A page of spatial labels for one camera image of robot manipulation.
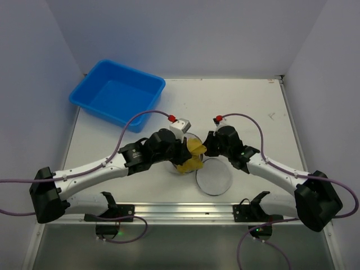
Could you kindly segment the white mesh laundry bag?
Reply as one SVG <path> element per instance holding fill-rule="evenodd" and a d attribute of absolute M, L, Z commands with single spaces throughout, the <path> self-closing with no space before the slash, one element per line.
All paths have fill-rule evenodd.
<path fill-rule="evenodd" d="M 190 138 L 198 138 L 193 133 L 185 134 L 186 142 Z M 203 168 L 185 174 L 194 174 L 195 183 L 203 193 L 209 196 L 220 196 L 226 193 L 233 184 L 232 174 L 228 166 L 219 159 L 214 157 L 205 157 L 201 155 Z M 174 174 L 185 175 L 177 172 L 176 166 L 170 164 L 168 170 Z"/>

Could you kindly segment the yellow bra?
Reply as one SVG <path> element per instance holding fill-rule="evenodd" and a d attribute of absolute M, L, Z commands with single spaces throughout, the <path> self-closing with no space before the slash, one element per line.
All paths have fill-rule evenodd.
<path fill-rule="evenodd" d="M 187 149 L 191 154 L 191 158 L 186 160 L 182 165 L 177 165 L 176 170 L 181 174 L 189 173 L 203 168 L 201 155 L 205 154 L 207 148 L 198 138 L 190 138 L 187 140 Z"/>

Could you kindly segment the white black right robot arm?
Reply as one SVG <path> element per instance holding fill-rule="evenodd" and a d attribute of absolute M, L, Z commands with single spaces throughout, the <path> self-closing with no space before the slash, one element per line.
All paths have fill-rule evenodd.
<path fill-rule="evenodd" d="M 224 156 L 235 169 L 268 180 L 292 195 L 297 217 L 312 231 L 321 231 L 343 208 L 330 182 L 312 179 L 323 176 L 322 172 L 300 178 L 295 169 L 289 168 L 287 174 L 272 167 L 258 149 L 243 144 L 233 126 L 209 131 L 204 146 L 206 156 Z"/>

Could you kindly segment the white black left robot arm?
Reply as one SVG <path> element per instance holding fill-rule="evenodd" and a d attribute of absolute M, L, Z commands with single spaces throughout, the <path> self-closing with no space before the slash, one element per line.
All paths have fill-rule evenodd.
<path fill-rule="evenodd" d="M 38 170 L 29 190 L 37 222 L 59 219 L 74 209 L 71 197 L 104 181 L 144 172 L 164 161 L 182 165 L 191 158 L 185 134 L 164 128 L 97 162 L 57 172 L 49 167 Z"/>

